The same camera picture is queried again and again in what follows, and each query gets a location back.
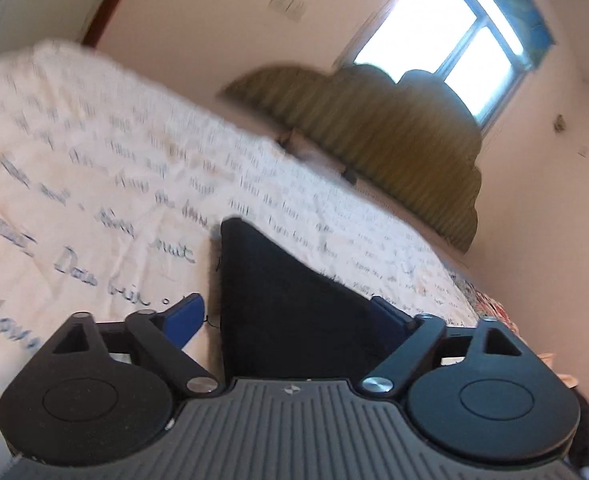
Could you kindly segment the black pants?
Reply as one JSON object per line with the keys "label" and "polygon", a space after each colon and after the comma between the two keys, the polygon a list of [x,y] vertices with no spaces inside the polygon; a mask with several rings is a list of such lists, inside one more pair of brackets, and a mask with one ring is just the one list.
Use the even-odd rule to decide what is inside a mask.
{"label": "black pants", "polygon": [[416,328],[381,298],[318,274],[251,224],[221,225],[221,338],[228,380],[358,382]]}

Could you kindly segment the white bedsheet with script text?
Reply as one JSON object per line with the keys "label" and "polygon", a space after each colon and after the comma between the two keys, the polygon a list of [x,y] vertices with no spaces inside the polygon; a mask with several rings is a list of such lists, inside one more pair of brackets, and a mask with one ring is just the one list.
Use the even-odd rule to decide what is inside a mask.
{"label": "white bedsheet with script text", "polygon": [[[365,297],[477,322],[414,229],[273,141],[75,44],[0,55],[0,395],[76,311],[198,292],[215,314],[232,216]],[[9,461],[0,434],[0,475]]]}

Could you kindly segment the small black charger on bed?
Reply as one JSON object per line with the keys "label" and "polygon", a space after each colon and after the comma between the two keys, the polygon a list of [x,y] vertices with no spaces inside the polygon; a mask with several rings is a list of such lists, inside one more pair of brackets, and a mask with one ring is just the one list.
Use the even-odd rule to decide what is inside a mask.
{"label": "small black charger on bed", "polygon": [[350,169],[345,169],[345,171],[342,172],[341,177],[351,185],[357,184],[357,174]]}

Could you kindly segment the olive striped upholstered headboard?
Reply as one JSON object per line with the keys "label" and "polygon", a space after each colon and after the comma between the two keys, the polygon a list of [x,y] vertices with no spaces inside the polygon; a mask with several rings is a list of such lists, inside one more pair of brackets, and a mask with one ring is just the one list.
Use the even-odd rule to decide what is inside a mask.
{"label": "olive striped upholstered headboard", "polygon": [[468,252],[478,229],[481,129],[438,76],[410,70],[393,81],[372,65],[332,74],[272,65],[236,78],[223,93],[299,131]]}

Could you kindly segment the blue floral curtain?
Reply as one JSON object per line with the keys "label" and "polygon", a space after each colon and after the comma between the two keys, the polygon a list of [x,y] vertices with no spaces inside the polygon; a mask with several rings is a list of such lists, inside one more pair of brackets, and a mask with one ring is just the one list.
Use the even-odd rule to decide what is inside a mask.
{"label": "blue floral curtain", "polygon": [[538,68],[555,44],[543,14],[534,0],[493,0],[525,49],[529,63]]}

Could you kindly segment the bright window with frame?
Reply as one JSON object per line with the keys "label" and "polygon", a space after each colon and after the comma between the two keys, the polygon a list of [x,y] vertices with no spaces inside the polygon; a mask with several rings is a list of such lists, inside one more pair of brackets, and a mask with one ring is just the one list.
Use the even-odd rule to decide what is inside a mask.
{"label": "bright window with frame", "polygon": [[399,82],[423,70],[447,84],[486,127],[531,67],[495,0],[388,0],[338,64],[372,65]]}

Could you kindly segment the white wall socket plate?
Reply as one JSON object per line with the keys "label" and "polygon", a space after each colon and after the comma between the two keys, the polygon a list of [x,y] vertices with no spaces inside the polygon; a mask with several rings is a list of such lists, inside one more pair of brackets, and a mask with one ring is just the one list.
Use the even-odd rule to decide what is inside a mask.
{"label": "white wall socket plate", "polygon": [[279,13],[288,20],[299,23],[305,11],[307,10],[307,4],[304,0],[270,0],[268,7]]}

